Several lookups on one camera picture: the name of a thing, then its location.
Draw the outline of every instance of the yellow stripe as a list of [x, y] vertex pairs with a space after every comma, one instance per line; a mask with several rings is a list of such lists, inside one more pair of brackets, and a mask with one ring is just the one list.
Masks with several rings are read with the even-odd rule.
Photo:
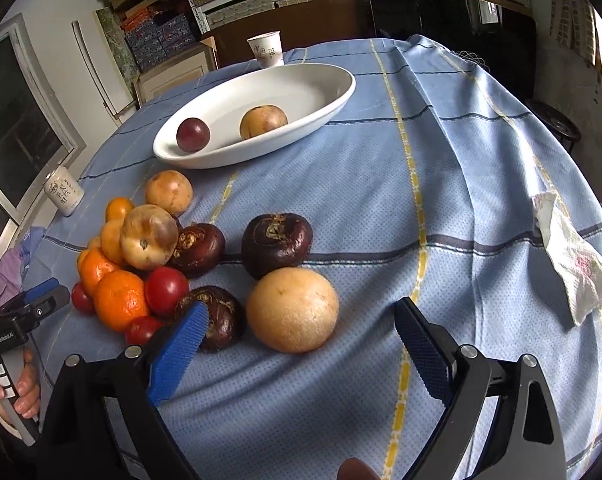
[[[441, 57], [443, 59], [445, 59], [448, 62], [448, 64], [452, 65], [452, 67], [454, 67], [456, 70], [459, 70], [459, 72], [461, 72], [465, 77], [473, 80], [476, 83], [476, 86], [479, 89], [479, 92], [481, 92], [481, 94], [483, 95], [483, 98], [490, 105], [490, 108], [492, 108], [492, 110], [494, 110], [494, 112], [496, 112], [497, 115], [500, 115], [510, 125], [510, 127], [514, 130], [514, 132], [518, 135], [519, 140], [521, 140], [521, 143], [522, 143], [522, 145], [524, 147], [524, 150], [527, 152], [528, 155], [531, 156], [532, 160], [534, 161], [534, 164], [536, 165], [537, 169], [539, 170], [539, 173], [541, 174], [541, 178], [545, 182], [545, 185], [553, 193], [556, 194], [556, 198], [558, 200], [559, 206], [561, 207], [561, 211], [563, 212], [563, 214], [565, 216], [567, 216], [567, 218], [570, 218], [570, 213], [568, 212], [568, 209], [565, 206], [565, 202], [563, 202], [563, 199], [561, 198], [561, 194], [559, 194], [559, 190], [556, 189], [556, 187], [554, 186], [554, 183], [552, 182], [552, 179], [550, 178], [550, 175], [547, 173], [547, 171], [543, 167], [543, 164], [541, 163], [541, 161], [538, 159], [538, 157], [532, 151], [532, 147], [527, 142], [527, 139], [524, 136], [524, 134], [521, 131], [521, 129], [519, 129], [519, 127], [516, 126], [516, 123], [511, 118], [507, 117], [507, 115], [505, 115], [505, 113], [502, 110], [500, 110], [500, 108], [498, 108], [498, 106], [496, 105], [496, 103], [494, 101], [492, 101], [492, 99], [489, 97], [489, 95], [486, 94], [486, 92], [483, 91], [483, 88], [481, 87], [481, 85], [479, 83], [479, 80], [474, 75], [469, 74], [467, 72], [463, 72], [463, 70], [461, 69], [461, 67], [459, 67], [459, 65], [457, 65], [454, 62], [453, 58], [451, 58], [450, 56], [447, 55], [447, 53], [446, 53], [445, 50], [443, 50], [436, 43], [435, 43], [435, 46], [436, 46], [437, 51], [439, 52], [439, 54], [441, 54]], [[598, 319], [599, 319], [599, 321], [601, 323], [601, 332], [602, 332], [602, 305], [599, 305], [596, 308], [596, 313], [598, 314]], [[598, 428], [599, 428], [599, 425], [601, 423], [601, 418], [602, 418], [602, 381], [601, 381], [601, 397], [600, 397], [600, 399], [601, 400], [600, 400], [598, 409], [596, 410], [596, 423], [594, 424], [594, 433], [592, 434], [592, 441], [590, 443], [590, 446], [588, 447], [588, 455], [587, 455], [586, 459], [584, 460], [584, 466], [583, 466], [583, 469], [582, 469], [583, 472], [585, 472], [585, 471], [588, 470], [588, 465], [590, 464], [590, 455], [591, 455], [592, 449], [594, 447], [594, 441], [596, 440], [596, 437], [598, 436]]]
[[219, 205], [217, 205], [217, 207], [213, 211], [212, 216], [210, 217], [209, 223], [214, 224], [214, 222], [217, 221], [217, 218], [219, 217], [219, 213], [221, 213], [221, 210], [223, 209], [223, 206], [225, 205], [225, 201], [228, 199], [228, 197], [230, 197], [230, 192], [232, 192], [232, 185], [235, 183], [236, 177], [238, 175], [239, 175], [239, 170], [235, 170], [235, 172], [230, 176], [230, 180], [228, 180], [227, 184], [225, 184], [225, 189], [223, 190], [223, 193], [221, 194], [221, 200], [219, 201]]
[[[401, 119], [401, 112], [399, 106], [396, 103], [395, 94], [390, 85], [390, 80], [387, 77], [383, 62], [377, 54], [375, 44], [370, 40], [370, 46], [372, 52], [377, 58], [377, 63], [381, 69], [383, 75], [383, 82], [385, 83], [385, 89], [390, 97], [390, 103], [392, 110], [395, 113], [399, 133], [401, 134], [401, 142], [403, 143], [403, 151], [405, 152], [405, 161], [408, 166], [408, 172], [410, 173], [410, 182], [412, 184], [412, 194], [414, 196], [414, 205], [417, 210], [417, 222], [419, 226], [419, 264], [417, 267], [417, 279], [414, 283], [414, 288], [410, 294], [410, 298], [414, 303], [419, 301], [419, 291], [421, 290], [421, 283], [423, 282], [423, 276], [425, 275], [426, 265], [428, 263], [428, 251], [426, 245], [426, 229], [425, 229], [425, 213], [423, 212], [423, 200], [421, 198], [421, 190], [419, 189], [419, 176], [416, 171], [416, 163], [412, 156], [412, 149], [408, 140], [408, 134], [405, 130], [405, 124]], [[397, 399], [395, 404], [395, 417], [392, 423], [392, 432], [390, 434], [390, 441], [387, 446], [387, 452], [385, 454], [385, 463], [383, 464], [383, 472], [381, 475], [382, 480], [390, 480], [392, 478], [392, 472], [395, 468], [396, 458], [399, 454], [399, 441], [401, 438], [401, 431], [403, 430], [403, 423], [405, 420], [405, 408], [408, 399], [408, 386], [410, 384], [410, 359], [408, 352], [405, 348], [401, 352], [401, 365], [399, 369], [399, 381], [397, 386]]]

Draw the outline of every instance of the fruit pile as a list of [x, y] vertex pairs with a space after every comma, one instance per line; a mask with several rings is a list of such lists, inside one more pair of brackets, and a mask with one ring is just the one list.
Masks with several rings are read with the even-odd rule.
[[145, 344], [165, 324], [180, 320], [203, 301], [209, 325], [201, 344], [216, 352], [233, 345], [249, 324], [266, 345], [282, 352], [307, 352], [332, 334], [339, 300], [320, 274], [297, 266], [312, 245], [313, 231], [296, 214], [257, 216], [241, 239], [246, 271], [259, 280], [246, 307], [218, 286], [190, 290], [189, 278], [213, 269], [225, 249], [223, 233], [212, 224], [183, 227], [177, 216], [190, 205], [188, 179], [167, 170], [146, 184], [146, 204], [127, 198], [110, 201], [99, 236], [77, 258], [75, 308], [96, 314], [127, 344]]

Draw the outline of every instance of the white paper cup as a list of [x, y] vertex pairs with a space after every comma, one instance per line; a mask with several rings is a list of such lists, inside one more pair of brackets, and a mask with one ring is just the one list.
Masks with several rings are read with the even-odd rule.
[[279, 31], [267, 32], [266, 34], [250, 38], [248, 44], [261, 68], [283, 65], [283, 51], [281, 50], [281, 35]]
[[84, 190], [63, 166], [46, 177], [43, 190], [63, 216], [70, 216], [84, 197]]

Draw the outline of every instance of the black stool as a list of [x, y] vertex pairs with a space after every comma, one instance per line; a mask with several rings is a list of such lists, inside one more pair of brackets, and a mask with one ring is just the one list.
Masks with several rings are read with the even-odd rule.
[[571, 153], [574, 144], [580, 141], [580, 131], [574, 123], [559, 112], [559, 110], [552, 108], [542, 101], [528, 99], [526, 100], [526, 106], [545, 124], [545, 127], [559, 140], [561, 145], [563, 145], [563, 142], [570, 144], [567, 151]]

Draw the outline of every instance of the tangerine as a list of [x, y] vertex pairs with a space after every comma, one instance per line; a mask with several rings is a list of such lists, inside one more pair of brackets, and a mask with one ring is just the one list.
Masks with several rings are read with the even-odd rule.
[[101, 247], [101, 238], [98, 236], [90, 238], [90, 241], [88, 242], [88, 249], [94, 249], [95, 247]]
[[100, 248], [90, 249], [79, 269], [79, 278], [86, 294], [92, 298], [102, 278], [117, 269], [121, 269], [121, 266], [111, 262]]
[[102, 251], [106, 257], [118, 265], [125, 265], [126, 260], [123, 259], [123, 253], [121, 252], [121, 226], [123, 225], [123, 218], [117, 220], [110, 220], [106, 222], [102, 227], [101, 242]]
[[101, 322], [116, 332], [124, 332], [133, 319], [151, 314], [143, 280], [127, 270], [113, 270], [102, 278], [94, 309]]
[[81, 273], [81, 265], [83, 264], [84, 260], [86, 259], [86, 256], [88, 256], [88, 251], [89, 251], [89, 249], [84, 249], [76, 257], [76, 270], [79, 273]]
[[123, 219], [134, 208], [135, 206], [129, 198], [124, 196], [113, 198], [105, 208], [105, 221]]

